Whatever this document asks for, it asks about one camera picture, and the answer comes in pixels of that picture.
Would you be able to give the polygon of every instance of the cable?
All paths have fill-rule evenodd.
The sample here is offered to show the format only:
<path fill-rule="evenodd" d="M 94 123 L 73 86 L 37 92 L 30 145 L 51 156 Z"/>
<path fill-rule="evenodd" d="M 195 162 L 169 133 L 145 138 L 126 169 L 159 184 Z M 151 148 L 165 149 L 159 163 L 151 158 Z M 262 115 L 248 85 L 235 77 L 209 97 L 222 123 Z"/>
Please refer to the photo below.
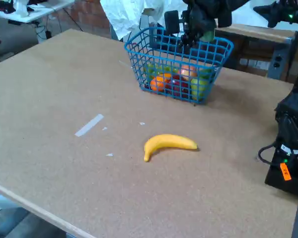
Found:
<path fill-rule="evenodd" d="M 265 160 L 265 159 L 263 159 L 263 157 L 262 157 L 262 153 L 263 153 L 263 151 L 265 151 L 265 150 L 268 150 L 268 149 L 270 149 L 270 148 L 272 148 L 272 147 L 275 147 L 277 144 L 276 144 L 276 141 L 274 141 L 272 144 L 270 144 L 270 145 L 268 145 L 268 146 L 265 146 L 265 147 L 263 147 L 263 148 L 261 148 L 259 151 L 258 151 L 258 158 L 263 162 L 263 163 L 265 163 L 265 164 L 267 164 L 267 165 L 270 165 L 270 166 L 275 166 L 275 167 L 278 167 L 279 168 L 279 166 L 280 166 L 280 163 L 278 163 L 278 164 L 273 164 L 272 162 L 269 162 L 268 160 Z M 291 153 L 290 153 L 290 157 L 289 157 L 289 160 L 288 160 L 288 162 L 286 163 L 289 167 L 293 164 L 293 162 L 295 161 L 295 157 L 296 157 L 296 155 L 295 155 L 295 153 L 294 153 L 294 150 L 293 149 L 290 149 L 291 150 Z"/>
<path fill-rule="evenodd" d="M 64 12 L 66 12 L 66 14 L 70 17 L 70 19 L 75 23 L 75 25 L 82 31 L 82 28 L 78 25 L 78 23 L 72 18 L 72 16 L 63 8 Z"/>
<path fill-rule="evenodd" d="M 268 146 L 265 146 L 265 147 L 263 147 L 263 148 L 261 148 L 259 151 L 258 151 L 258 158 L 263 162 L 263 163 L 265 163 L 265 164 L 268 164 L 268 165 L 272 165 L 272 163 L 271 162 L 269 162 L 268 160 L 265 160 L 265 159 L 263 159 L 263 157 L 262 157 L 262 153 L 263 153 L 263 151 L 264 150 L 268 150 L 268 149 L 270 149 L 270 148 L 272 148 L 272 147 L 275 147 L 276 146 L 276 142 L 274 141 L 274 143 L 272 143 L 272 144 L 270 144 L 270 145 L 268 145 Z"/>
<path fill-rule="evenodd" d="M 45 6 L 45 7 L 35 7 L 35 6 L 31 6 L 31 8 L 36 8 L 36 9 L 50 8 L 50 9 L 53 9 L 53 11 L 57 14 L 57 18 L 58 18 L 58 22 L 59 22 L 60 32 L 62 32 L 62 26 L 61 26 L 61 22 L 60 22 L 60 16 L 59 16 L 59 13 L 58 13 L 53 7 L 49 7 L 49 6 Z"/>

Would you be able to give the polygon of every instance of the green apple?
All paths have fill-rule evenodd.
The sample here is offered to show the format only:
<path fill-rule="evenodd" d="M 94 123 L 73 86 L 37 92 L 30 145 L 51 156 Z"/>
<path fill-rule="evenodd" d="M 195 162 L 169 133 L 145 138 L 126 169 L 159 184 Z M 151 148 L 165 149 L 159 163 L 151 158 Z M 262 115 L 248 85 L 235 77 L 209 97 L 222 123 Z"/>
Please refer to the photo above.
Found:
<path fill-rule="evenodd" d="M 200 70 L 200 78 L 202 79 L 213 79 L 215 76 L 215 70 L 212 68 L 206 68 Z"/>
<path fill-rule="evenodd" d="M 191 80 L 191 94 L 192 99 L 199 101 L 202 99 L 204 92 L 208 88 L 209 82 L 207 80 L 201 79 L 201 78 L 193 78 Z"/>

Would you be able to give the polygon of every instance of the yellow banana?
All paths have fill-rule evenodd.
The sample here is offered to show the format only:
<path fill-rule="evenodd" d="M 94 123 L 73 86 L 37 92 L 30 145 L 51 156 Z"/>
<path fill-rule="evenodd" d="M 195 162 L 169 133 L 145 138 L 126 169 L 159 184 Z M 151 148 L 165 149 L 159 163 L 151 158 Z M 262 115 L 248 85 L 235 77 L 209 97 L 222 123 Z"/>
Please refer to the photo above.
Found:
<path fill-rule="evenodd" d="M 191 139 L 179 135 L 156 135 L 145 143 L 144 161 L 149 162 L 153 152 L 163 147 L 176 147 L 187 150 L 196 150 L 198 145 Z"/>

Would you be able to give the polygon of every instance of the tape strip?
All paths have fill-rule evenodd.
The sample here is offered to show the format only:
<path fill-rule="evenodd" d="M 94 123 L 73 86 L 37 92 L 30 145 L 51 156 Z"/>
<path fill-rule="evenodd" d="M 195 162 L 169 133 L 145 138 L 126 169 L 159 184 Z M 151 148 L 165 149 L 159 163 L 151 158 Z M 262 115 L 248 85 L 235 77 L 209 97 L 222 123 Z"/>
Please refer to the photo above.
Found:
<path fill-rule="evenodd" d="M 85 126 L 83 126 L 78 132 L 76 132 L 75 135 L 78 137 L 85 135 L 90 129 L 92 129 L 103 118 L 104 118 L 104 116 L 102 114 L 98 114 L 94 119 L 92 119 L 89 123 L 87 123 Z"/>

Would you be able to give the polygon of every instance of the electronic device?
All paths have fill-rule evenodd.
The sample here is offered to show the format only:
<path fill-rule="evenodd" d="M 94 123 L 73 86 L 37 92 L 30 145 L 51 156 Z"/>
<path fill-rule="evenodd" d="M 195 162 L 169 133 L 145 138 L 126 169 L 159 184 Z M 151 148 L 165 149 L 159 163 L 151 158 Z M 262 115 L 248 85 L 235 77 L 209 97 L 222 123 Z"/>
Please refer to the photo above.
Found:
<path fill-rule="evenodd" d="M 216 27 L 228 27 L 232 24 L 232 11 L 243 6 L 249 0 L 183 0 L 188 4 L 179 19 L 177 11 L 165 13 L 165 25 L 168 34 L 179 33 L 179 24 L 183 24 L 184 34 L 179 47 L 191 47 L 206 32 Z M 296 0 L 279 0 L 271 5 L 258 6 L 254 10 L 268 20 L 268 27 L 278 22 L 298 23 L 298 5 Z M 276 140 L 261 148 L 258 158 L 270 165 L 265 183 L 283 191 L 298 195 L 298 81 L 290 94 L 278 103 L 276 109 L 278 134 Z M 261 153 L 275 148 L 271 162 L 262 158 Z"/>

